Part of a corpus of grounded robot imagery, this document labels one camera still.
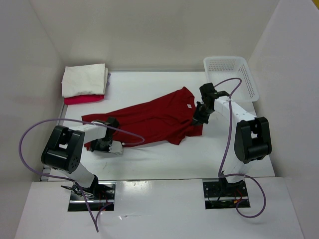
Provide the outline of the dark red t shirt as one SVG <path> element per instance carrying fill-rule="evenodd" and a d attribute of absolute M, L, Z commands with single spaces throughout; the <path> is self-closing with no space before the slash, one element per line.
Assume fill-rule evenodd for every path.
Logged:
<path fill-rule="evenodd" d="M 106 121 L 113 117 L 120 129 L 142 136 L 143 144 L 168 141 L 179 145 L 187 136 L 202 135 L 203 126 L 192 124 L 194 113 L 194 95 L 183 87 L 146 103 L 104 114 L 84 115 L 82 120 Z"/>

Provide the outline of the pink t shirt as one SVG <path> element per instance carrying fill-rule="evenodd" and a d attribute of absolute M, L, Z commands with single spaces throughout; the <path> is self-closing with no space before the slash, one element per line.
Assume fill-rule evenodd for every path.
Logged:
<path fill-rule="evenodd" d="M 79 95 L 68 97 L 64 99 L 64 104 L 66 105 L 77 105 L 99 102 L 104 99 L 104 95 Z"/>

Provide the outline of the cream white t shirt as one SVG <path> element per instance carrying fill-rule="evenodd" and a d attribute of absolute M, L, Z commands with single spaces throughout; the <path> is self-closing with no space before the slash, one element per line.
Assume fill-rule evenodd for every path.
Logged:
<path fill-rule="evenodd" d="M 62 97 L 103 95 L 108 78 L 105 64 L 65 67 L 62 78 Z"/>

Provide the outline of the lavender t shirt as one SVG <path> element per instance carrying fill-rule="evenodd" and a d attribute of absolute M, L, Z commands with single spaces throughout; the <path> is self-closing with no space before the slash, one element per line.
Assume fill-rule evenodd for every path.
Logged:
<path fill-rule="evenodd" d="M 106 87 L 110 84 L 110 76 L 111 76 L 111 73 L 108 72 L 107 79 L 106 79 Z"/>

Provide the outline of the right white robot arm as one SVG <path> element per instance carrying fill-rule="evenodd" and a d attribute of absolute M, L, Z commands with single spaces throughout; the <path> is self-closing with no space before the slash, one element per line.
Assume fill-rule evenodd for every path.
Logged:
<path fill-rule="evenodd" d="M 208 124 L 212 113 L 217 112 L 229 121 L 230 135 L 227 138 L 226 152 L 221 166 L 227 156 L 233 160 L 232 165 L 219 169 L 219 192 L 231 195 L 242 183 L 254 161 L 262 160 L 272 151 L 269 122 L 265 117 L 256 117 L 234 102 L 226 91 L 217 91 L 212 83 L 200 88 L 201 102 L 197 102 L 192 124 Z"/>

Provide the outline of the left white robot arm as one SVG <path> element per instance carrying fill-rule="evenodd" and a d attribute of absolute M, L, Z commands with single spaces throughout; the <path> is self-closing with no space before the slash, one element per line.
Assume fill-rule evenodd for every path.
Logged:
<path fill-rule="evenodd" d="M 89 143 L 91 152 L 123 153 L 121 143 L 113 140 L 113 134 L 118 127 L 119 122 L 113 117 L 107 118 L 106 121 L 95 120 L 92 124 L 79 127 L 58 125 L 44 148 L 41 162 L 77 182 L 82 188 L 82 194 L 88 199 L 110 196 L 115 187 L 100 184 L 98 177 L 81 163 L 81 154 L 86 143 Z"/>

